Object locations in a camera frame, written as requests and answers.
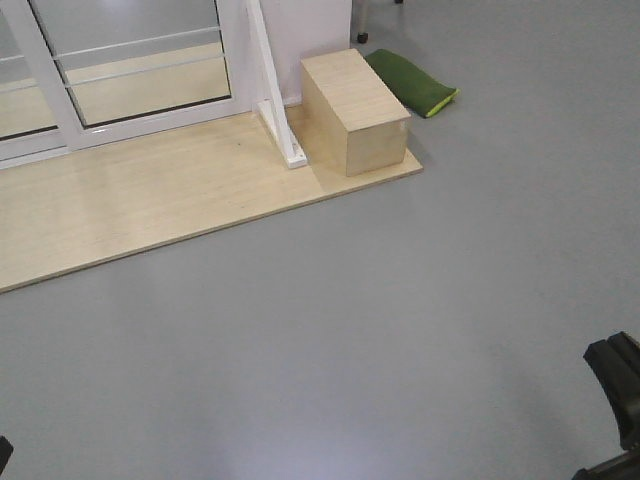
green cushion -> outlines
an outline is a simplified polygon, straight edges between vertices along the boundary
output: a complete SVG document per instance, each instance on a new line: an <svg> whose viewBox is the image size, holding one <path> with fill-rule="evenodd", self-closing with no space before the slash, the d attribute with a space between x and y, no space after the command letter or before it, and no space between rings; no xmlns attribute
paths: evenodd
<svg viewBox="0 0 640 480"><path fill-rule="evenodd" d="M389 50L376 50L365 59L398 100L422 117L434 116L460 93Z"/></svg>

light wooden board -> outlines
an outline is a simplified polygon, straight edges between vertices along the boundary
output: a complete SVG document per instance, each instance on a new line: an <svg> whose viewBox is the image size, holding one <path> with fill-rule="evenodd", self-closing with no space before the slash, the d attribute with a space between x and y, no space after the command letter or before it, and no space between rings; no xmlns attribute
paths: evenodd
<svg viewBox="0 0 640 480"><path fill-rule="evenodd" d="M289 170L242 114L0 171L0 292L318 202L422 170L356 177L290 109L310 166Z"/></svg>

sliding glass door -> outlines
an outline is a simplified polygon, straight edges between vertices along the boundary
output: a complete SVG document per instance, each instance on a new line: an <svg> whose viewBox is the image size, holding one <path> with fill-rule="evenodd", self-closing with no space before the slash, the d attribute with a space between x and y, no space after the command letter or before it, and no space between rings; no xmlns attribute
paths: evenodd
<svg viewBox="0 0 640 480"><path fill-rule="evenodd" d="M0 160L64 145L38 82L0 12Z"/></svg>
<svg viewBox="0 0 640 480"><path fill-rule="evenodd" d="M243 4L0 0L0 135L78 149L248 111Z"/></svg>

wooden box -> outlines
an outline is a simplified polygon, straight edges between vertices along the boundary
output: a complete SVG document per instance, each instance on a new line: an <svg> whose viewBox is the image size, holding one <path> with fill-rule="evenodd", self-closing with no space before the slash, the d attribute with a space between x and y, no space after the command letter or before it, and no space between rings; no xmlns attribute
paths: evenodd
<svg viewBox="0 0 640 480"><path fill-rule="evenodd" d="M411 116L357 50L303 60L302 104L345 175L402 162Z"/></svg>

gray floor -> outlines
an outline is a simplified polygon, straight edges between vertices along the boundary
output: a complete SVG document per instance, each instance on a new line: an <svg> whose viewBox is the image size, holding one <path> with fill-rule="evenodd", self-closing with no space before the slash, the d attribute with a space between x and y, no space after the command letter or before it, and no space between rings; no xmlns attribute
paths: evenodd
<svg viewBox="0 0 640 480"><path fill-rule="evenodd" d="M0 297L7 480L568 479L640 337L640 3L376 1L426 171Z"/></svg>

